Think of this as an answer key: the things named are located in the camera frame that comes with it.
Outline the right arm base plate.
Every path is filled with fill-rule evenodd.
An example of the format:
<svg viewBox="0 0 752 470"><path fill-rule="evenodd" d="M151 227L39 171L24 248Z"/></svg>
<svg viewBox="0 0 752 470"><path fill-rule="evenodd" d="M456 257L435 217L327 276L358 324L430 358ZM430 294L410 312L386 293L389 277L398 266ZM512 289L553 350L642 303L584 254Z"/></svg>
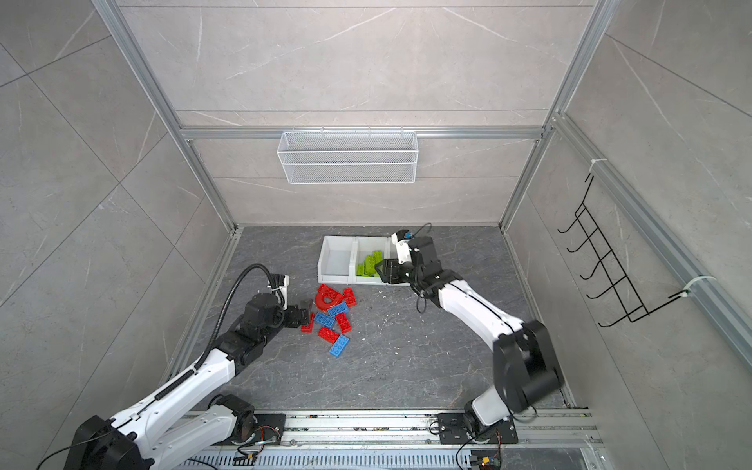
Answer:
<svg viewBox="0 0 752 470"><path fill-rule="evenodd" d="M429 431L438 436L443 445L461 445L471 439L479 444L519 442L515 424L509 417L494 425L483 425L469 413L440 413L429 425Z"/></svg>

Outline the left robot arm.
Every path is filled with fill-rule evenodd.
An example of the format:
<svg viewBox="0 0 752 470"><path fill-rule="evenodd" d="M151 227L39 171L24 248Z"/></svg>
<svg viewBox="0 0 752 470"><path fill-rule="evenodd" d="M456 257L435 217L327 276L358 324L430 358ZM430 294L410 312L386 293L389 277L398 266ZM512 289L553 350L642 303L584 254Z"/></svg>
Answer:
<svg viewBox="0 0 752 470"><path fill-rule="evenodd" d="M217 389L257 360L282 329L309 324L309 310L289 305L289 276L262 264L245 268L230 291L254 270L264 274L268 291L254 295L227 331L215 326L201 356L160 389L110 418L94 415L80 425L61 450L65 468L172 469L213 444L242 446L260 436L254 407Z"/></svg>

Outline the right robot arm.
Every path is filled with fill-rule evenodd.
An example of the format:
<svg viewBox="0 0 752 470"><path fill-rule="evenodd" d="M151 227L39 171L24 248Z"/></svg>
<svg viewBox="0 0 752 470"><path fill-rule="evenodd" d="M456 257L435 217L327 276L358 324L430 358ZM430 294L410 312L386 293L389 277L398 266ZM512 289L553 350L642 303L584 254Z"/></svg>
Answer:
<svg viewBox="0 0 752 470"><path fill-rule="evenodd" d="M375 269L386 284L407 284L425 302L450 313L493 353L493 385L472 399L465 425L475 435L507 421L565 384L548 329L509 315L483 298L456 272L443 268L433 239L402 229L391 236L397 256Z"/></svg>

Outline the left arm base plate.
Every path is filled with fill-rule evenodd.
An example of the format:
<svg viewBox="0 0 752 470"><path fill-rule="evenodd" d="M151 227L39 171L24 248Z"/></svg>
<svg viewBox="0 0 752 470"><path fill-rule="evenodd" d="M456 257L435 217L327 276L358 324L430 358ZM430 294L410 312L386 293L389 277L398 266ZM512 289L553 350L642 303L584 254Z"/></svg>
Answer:
<svg viewBox="0 0 752 470"><path fill-rule="evenodd" d="M278 445L284 436L286 419L284 413L249 414L239 419L231 441L237 446Z"/></svg>

